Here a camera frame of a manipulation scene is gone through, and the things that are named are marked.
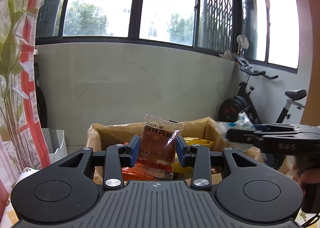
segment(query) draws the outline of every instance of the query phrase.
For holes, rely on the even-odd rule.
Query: black cable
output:
[[[302,227],[309,227],[313,224],[315,224],[316,222],[318,222],[318,220],[320,219],[319,213],[316,213],[315,216],[311,217],[308,221],[306,221],[303,225],[301,225]]]

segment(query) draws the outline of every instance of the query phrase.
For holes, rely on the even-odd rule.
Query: marble tile wall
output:
[[[214,118],[234,66],[206,54],[122,43],[41,45],[38,64],[48,126],[65,130],[69,146],[84,145],[92,123],[141,122],[145,113]]]

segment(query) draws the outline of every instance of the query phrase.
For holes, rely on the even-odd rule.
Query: glass pane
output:
[[[224,53],[232,43],[232,0],[200,0],[198,46]]]
[[[36,26],[36,37],[58,35],[63,0],[42,0]]]
[[[192,46],[196,0],[143,0],[140,38]]]
[[[269,63],[298,68],[299,20],[296,0],[270,0]]]
[[[64,36],[127,37],[132,0],[68,0]]]
[[[249,40],[246,58],[264,61],[267,46],[267,8],[265,0],[243,1],[243,34]]]

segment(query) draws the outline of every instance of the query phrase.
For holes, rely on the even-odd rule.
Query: tree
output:
[[[65,36],[105,36],[108,26],[103,9],[83,1],[75,1],[68,7],[63,35]]]
[[[168,33],[170,34],[170,42],[192,45],[193,27],[193,15],[186,19],[180,16],[178,13],[173,13],[167,29]]]

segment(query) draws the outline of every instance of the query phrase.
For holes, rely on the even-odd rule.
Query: metal security grille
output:
[[[222,53],[231,48],[232,8],[232,0],[203,0],[198,46]]]

